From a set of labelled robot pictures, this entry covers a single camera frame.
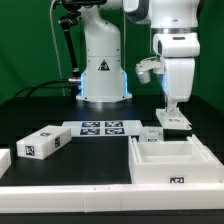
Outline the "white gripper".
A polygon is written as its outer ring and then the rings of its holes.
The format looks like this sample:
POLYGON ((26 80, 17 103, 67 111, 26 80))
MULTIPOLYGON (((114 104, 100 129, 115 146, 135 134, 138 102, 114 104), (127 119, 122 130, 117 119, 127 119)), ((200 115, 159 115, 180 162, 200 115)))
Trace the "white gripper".
POLYGON ((193 58, 163 58, 164 78, 162 81, 163 90, 168 98, 166 111, 177 113, 178 102, 189 100, 195 70, 195 60, 193 58))

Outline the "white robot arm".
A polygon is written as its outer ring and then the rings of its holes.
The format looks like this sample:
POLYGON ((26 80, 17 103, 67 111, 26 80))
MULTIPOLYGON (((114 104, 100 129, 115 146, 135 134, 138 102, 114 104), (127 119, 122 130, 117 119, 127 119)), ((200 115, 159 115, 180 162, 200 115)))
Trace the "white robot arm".
POLYGON ((129 67, 145 47, 149 58, 136 64, 142 83, 150 73, 162 78, 167 113, 178 112, 178 104, 189 100, 200 53, 196 28, 203 0, 98 0, 81 4, 81 19, 86 41, 86 69, 81 75, 77 98, 91 104, 114 104, 132 98, 128 92, 129 67), (119 31, 102 19, 101 8, 120 7, 131 22, 144 25, 119 31))

